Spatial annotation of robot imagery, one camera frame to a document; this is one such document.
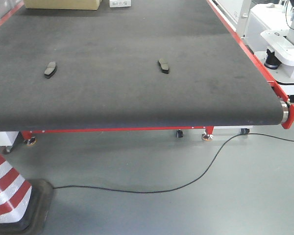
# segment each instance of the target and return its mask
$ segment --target white box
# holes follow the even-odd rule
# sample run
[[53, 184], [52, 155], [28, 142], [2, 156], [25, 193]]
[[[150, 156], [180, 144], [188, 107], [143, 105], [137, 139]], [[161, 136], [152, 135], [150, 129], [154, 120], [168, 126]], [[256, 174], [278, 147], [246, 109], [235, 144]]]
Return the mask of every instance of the white box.
[[109, 0], [110, 7], [131, 6], [131, 0]]
[[0, 132], [0, 146], [12, 146], [16, 137], [18, 136], [17, 131]]

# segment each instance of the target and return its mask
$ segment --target conveyor leg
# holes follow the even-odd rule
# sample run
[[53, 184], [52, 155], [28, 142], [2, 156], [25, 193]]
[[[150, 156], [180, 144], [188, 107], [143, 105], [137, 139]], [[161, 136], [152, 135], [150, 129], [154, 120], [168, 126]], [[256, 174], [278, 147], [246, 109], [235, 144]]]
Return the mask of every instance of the conveyor leg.
[[175, 132], [175, 134], [176, 134], [176, 137], [178, 137], [178, 138], [182, 138], [183, 137], [183, 131], [182, 130], [177, 130]]
[[27, 146], [32, 146], [37, 142], [36, 137], [32, 136], [30, 131], [22, 131], [21, 134], [24, 138], [24, 143]]
[[202, 140], [204, 141], [212, 141], [213, 139], [213, 133], [214, 127], [213, 126], [207, 126], [205, 132], [201, 135]]

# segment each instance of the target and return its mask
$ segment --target caster wheel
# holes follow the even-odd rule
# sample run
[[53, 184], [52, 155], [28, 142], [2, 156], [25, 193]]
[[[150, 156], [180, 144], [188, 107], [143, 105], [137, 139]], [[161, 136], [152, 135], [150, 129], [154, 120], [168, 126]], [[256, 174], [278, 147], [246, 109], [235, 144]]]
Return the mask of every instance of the caster wheel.
[[201, 139], [202, 139], [203, 141], [212, 141], [213, 137], [214, 137], [213, 135], [207, 135], [206, 132], [204, 132], [204, 133], [201, 135]]
[[26, 144], [27, 146], [32, 146], [37, 142], [36, 137], [32, 137], [29, 140], [24, 140], [24, 144]]
[[177, 130], [175, 132], [175, 134], [176, 134], [176, 137], [178, 137], [178, 138], [182, 138], [183, 137], [183, 131], [182, 130]]
[[241, 129], [241, 134], [246, 135], [250, 132], [250, 130], [248, 128], [242, 128]]
[[6, 146], [6, 147], [4, 147], [3, 150], [2, 150], [2, 154], [7, 155], [7, 154], [11, 153], [12, 152], [12, 148], [13, 148], [13, 146]]

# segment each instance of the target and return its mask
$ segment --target cardboard box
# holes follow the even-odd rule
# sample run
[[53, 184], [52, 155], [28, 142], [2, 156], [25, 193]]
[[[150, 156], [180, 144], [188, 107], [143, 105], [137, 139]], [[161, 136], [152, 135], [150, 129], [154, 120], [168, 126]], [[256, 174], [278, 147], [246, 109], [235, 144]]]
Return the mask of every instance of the cardboard box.
[[26, 8], [97, 10], [102, 0], [24, 0]]
[[131, 6], [131, 0], [109, 0], [110, 7]]

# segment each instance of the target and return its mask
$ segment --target white machine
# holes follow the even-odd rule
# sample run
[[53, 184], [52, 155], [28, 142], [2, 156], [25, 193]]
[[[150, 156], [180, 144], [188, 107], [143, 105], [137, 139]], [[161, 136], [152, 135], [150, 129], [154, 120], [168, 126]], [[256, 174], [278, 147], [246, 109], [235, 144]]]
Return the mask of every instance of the white machine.
[[294, 102], [294, 0], [252, 8], [244, 40]]

